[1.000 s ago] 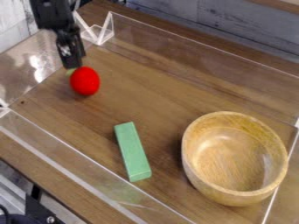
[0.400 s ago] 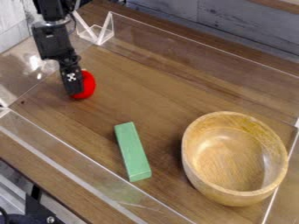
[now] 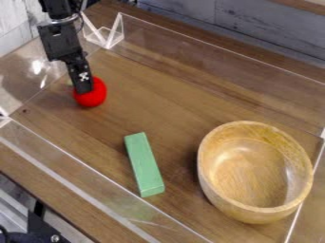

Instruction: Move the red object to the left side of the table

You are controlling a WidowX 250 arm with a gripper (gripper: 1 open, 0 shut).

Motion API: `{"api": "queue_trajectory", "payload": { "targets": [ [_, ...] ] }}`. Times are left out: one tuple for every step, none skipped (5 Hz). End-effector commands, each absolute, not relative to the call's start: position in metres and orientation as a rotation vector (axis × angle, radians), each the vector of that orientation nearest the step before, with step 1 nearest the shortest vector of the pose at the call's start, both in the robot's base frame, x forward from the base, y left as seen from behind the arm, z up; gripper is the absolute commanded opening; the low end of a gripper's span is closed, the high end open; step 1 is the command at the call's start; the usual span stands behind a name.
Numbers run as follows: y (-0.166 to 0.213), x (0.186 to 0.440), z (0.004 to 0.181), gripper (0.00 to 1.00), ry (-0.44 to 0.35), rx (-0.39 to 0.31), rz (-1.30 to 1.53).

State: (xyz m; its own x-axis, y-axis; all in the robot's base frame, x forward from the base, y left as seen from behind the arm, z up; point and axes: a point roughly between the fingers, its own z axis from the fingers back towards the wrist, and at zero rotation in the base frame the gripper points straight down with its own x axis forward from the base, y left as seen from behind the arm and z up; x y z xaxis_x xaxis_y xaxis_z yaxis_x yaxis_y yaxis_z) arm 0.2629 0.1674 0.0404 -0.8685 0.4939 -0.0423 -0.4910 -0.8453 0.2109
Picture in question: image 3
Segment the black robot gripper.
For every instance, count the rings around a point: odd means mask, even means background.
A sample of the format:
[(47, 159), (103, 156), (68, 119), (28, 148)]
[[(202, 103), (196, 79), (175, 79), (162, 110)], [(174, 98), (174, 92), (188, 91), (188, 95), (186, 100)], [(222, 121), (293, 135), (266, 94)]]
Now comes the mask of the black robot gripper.
[(75, 25), (40, 25), (37, 33), (48, 60), (65, 62), (76, 93), (88, 93), (92, 90), (92, 75)]

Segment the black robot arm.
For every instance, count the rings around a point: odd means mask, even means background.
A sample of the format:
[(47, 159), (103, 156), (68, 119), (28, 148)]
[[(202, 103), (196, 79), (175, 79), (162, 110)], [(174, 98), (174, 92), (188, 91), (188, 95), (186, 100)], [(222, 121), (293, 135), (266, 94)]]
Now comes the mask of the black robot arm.
[(37, 0), (51, 21), (37, 25), (38, 38), (49, 61), (65, 64), (77, 94), (92, 90), (92, 76), (80, 45), (75, 21), (80, 18), (81, 3), (77, 0)]

